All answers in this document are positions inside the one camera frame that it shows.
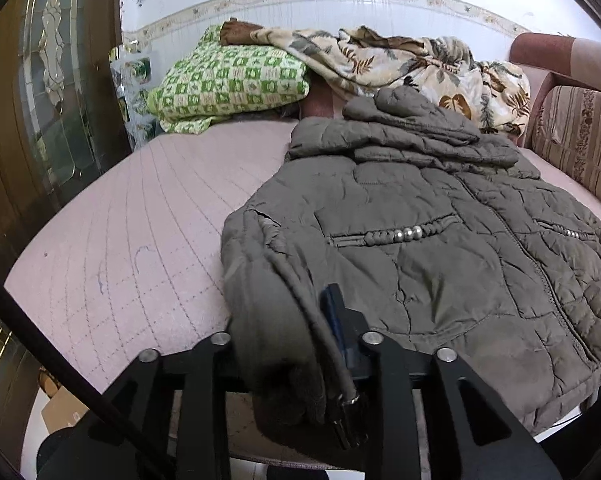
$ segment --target cardboard box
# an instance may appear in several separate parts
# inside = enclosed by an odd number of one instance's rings
[[[86,412],[87,406],[70,394],[69,390],[63,386],[42,409],[41,413],[47,431],[51,434],[62,428],[74,426]]]

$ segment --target pillow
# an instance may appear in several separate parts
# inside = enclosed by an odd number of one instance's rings
[[[306,66],[273,46],[220,46],[221,25],[205,31],[188,57],[148,95],[166,132],[198,133],[226,116],[276,108],[309,92]]]

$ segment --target folded blanket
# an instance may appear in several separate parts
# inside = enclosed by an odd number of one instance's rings
[[[194,51],[149,92],[149,112],[170,133],[199,134],[237,114],[286,108],[309,92],[305,64],[273,46],[221,46],[210,25]]]
[[[405,84],[461,113],[484,133],[514,139],[529,120],[530,85],[523,71],[508,62],[476,62],[457,38],[383,38],[368,27],[342,28],[336,37],[313,28],[263,28],[232,19],[223,25],[220,42],[282,48],[347,100]]]

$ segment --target black rod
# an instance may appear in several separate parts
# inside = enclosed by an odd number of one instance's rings
[[[0,319],[38,362],[47,368],[63,386],[94,412],[104,423],[111,425],[127,438],[161,471],[173,475],[174,465],[167,453],[159,451],[128,419],[103,399],[100,393],[69,364],[56,347],[38,330],[11,294],[0,284]]]

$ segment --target bed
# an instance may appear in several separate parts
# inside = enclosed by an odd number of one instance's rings
[[[85,189],[34,238],[6,287],[99,391],[145,348],[191,348],[222,330],[220,232],[282,163],[296,121],[212,126],[153,139]],[[543,179],[601,220],[601,202],[530,150]],[[249,396],[228,398],[230,452],[322,467],[256,429]]]

